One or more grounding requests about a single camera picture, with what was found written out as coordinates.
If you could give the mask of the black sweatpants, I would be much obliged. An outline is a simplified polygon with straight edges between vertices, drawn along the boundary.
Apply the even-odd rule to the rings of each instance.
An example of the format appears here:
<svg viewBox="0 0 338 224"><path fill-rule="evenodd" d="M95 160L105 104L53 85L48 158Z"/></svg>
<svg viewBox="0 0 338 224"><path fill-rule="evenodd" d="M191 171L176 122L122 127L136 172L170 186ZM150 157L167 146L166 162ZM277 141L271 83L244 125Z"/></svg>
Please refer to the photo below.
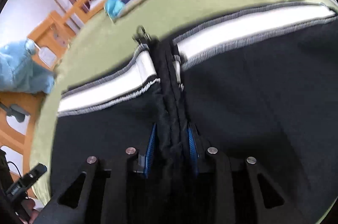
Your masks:
<svg viewBox="0 0 338 224"><path fill-rule="evenodd" d="M130 59L61 96L52 197L90 156L143 154L155 125L151 223L190 223L193 127L228 157L255 158L307 223L336 212L335 9L274 3L134 39Z"/></svg>

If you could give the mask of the light blue fleece robe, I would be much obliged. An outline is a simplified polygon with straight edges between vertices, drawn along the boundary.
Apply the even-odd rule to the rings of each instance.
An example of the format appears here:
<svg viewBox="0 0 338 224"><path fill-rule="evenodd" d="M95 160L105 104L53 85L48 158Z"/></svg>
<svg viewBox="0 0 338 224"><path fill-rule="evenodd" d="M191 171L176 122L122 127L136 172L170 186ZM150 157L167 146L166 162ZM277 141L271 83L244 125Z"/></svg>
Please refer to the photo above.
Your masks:
<svg viewBox="0 0 338 224"><path fill-rule="evenodd" d="M37 52L31 39L1 47L1 91L49 94L55 84L54 73L33 60Z"/></svg>

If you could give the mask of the green fleece blanket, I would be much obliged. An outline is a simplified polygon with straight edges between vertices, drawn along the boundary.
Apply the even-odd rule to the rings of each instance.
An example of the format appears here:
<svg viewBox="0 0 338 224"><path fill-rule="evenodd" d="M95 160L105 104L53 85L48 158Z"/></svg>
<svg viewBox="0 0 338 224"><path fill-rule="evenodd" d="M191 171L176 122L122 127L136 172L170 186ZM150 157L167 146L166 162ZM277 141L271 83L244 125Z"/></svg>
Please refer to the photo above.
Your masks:
<svg viewBox="0 0 338 224"><path fill-rule="evenodd" d="M294 1L322 3L337 11L330 0L145 0L116 22L106 13L91 18L61 62L57 84L46 98L34 133L31 162L41 163L48 169L34 186L37 198L43 203L52 198L52 149L61 96L71 86L100 77L130 59L138 47L134 37L139 27L144 27L148 35L162 39L189 24L219 15Z"/></svg>

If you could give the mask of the wooden bed frame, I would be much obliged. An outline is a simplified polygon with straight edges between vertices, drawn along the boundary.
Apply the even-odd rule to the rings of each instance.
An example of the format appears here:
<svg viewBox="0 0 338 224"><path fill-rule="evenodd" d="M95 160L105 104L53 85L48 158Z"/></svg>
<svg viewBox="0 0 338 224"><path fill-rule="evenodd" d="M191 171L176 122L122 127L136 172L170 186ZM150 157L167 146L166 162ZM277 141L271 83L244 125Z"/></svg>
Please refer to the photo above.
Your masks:
<svg viewBox="0 0 338 224"><path fill-rule="evenodd" d="M59 15L55 11L51 12L49 16L38 25L30 34L29 38L37 42L43 47L48 47L56 54L56 59L60 60L65 54L67 47L59 45L58 40L68 43L71 38L75 36L74 31L67 25L67 21L76 15L82 22L87 22L96 13L98 13L104 6L101 2L93 10L87 12L83 11L83 5L88 0L77 0L73 6L64 14ZM29 158L31 143L33 140L34 126L38 118L38 112L44 98L43 93L29 94L18 92L2 92L1 103L9 107L11 105L18 105L28 113L28 117L23 120L25 125L25 134L15 130L7 122L7 115L1 113L1 146L8 147L19 155L22 162L19 167L23 172L29 171Z"/></svg>

